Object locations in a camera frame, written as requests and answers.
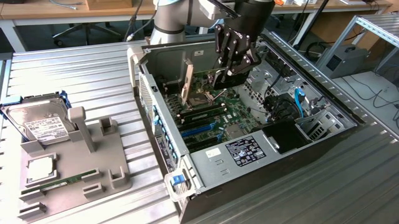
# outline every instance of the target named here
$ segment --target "motherboard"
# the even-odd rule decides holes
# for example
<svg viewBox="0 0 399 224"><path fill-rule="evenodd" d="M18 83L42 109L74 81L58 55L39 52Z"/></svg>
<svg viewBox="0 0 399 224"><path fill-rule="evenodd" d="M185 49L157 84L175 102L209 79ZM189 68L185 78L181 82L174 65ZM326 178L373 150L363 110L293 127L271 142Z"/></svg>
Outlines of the motherboard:
<svg viewBox="0 0 399 224"><path fill-rule="evenodd" d="M191 153L251 133L261 125L234 88L213 89L207 72L195 73L187 102L181 93L165 96Z"/></svg>

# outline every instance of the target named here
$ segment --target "hard drive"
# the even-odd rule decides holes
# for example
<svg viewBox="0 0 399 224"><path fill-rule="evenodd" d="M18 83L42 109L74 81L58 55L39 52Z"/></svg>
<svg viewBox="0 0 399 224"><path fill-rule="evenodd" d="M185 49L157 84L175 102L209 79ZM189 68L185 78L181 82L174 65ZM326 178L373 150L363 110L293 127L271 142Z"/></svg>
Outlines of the hard drive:
<svg viewBox="0 0 399 224"><path fill-rule="evenodd" d="M24 99L7 97L2 102L0 111L26 141L38 140L43 145L50 145L69 140L69 132L77 130L75 124L69 120L70 107L63 91Z"/></svg>

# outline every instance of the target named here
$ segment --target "aluminum extrusion table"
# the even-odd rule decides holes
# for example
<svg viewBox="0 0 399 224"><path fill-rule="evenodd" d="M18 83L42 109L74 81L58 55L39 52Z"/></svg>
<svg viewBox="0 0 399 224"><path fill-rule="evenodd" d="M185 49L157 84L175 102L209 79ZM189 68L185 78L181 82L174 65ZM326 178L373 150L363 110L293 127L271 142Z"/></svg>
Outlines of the aluminum extrusion table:
<svg viewBox="0 0 399 224"><path fill-rule="evenodd" d="M126 49L134 44L19 53L12 61L0 63L0 67L7 67L7 70L12 66L12 72L4 74L3 87L10 94L34 94L35 91L49 92L65 87L70 91L73 104L87 108L90 122L113 115L119 121L134 182L134 188L129 191L38 223L179 222L129 88ZM293 49L287 49L287 52L295 54ZM39 80L39 84L34 84L33 80ZM7 146L16 144L20 136L7 122L2 126L0 223L11 223L4 216L12 218L15 214L11 207L15 203L12 194L18 192L14 183L18 177L12 175L16 173L14 161L20 150ZM191 223L398 223L398 148L399 142L385 127L374 122L317 162Z"/></svg>
<svg viewBox="0 0 399 224"><path fill-rule="evenodd" d="M73 208L41 223L179 223L163 183L129 77L126 52L134 44L117 43L62 50L19 53L0 63L4 70L2 97L37 95L61 89L73 106L85 106L87 122L113 116L119 124L134 186L98 201ZM20 134L3 123L0 142L0 223L16 218L19 200Z"/></svg>
<svg viewBox="0 0 399 224"><path fill-rule="evenodd" d="M335 50L345 42L345 39L349 33L353 31L355 25L363 27L366 31L373 32L377 36L385 39L390 44L395 46L395 49L387 55L385 60L379 63L378 69L382 65L389 61L389 59L395 55L399 49L399 15L397 14L382 14L382 15L357 15L354 16L349 26L346 27L342 35L339 36L334 46L329 50L326 56L321 61L318 61L317 67L322 68L333 58L335 54ZM353 44L357 44L362 37L365 36L366 32L361 34L357 39L354 40Z"/></svg>

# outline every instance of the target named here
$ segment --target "hard drive label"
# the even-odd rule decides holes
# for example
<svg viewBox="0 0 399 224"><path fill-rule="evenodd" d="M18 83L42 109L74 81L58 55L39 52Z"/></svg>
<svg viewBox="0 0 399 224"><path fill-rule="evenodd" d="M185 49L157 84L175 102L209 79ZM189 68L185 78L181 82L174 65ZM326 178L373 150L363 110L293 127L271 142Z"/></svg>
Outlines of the hard drive label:
<svg viewBox="0 0 399 224"><path fill-rule="evenodd" d="M266 154L253 136L229 143L226 147L233 159L241 167L266 157Z"/></svg>
<svg viewBox="0 0 399 224"><path fill-rule="evenodd" d="M69 136L69 131L61 117L27 122L24 125L39 142Z"/></svg>

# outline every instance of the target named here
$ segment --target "blue cable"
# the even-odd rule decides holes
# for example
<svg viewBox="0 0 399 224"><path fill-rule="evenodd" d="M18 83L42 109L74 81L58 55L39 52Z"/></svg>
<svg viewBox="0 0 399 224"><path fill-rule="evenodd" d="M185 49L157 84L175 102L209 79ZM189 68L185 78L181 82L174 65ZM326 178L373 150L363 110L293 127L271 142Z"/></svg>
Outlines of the blue cable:
<svg viewBox="0 0 399 224"><path fill-rule="evenodd" d="M299 96L305 97L305 91L301 88L297 88L295 89L295 103L297 103L297 106L298 106L299 111L301 111L301 117L303 118L305 117L305 112L303 112L303 109L302 109L302 106L301 106Z"/></svg>

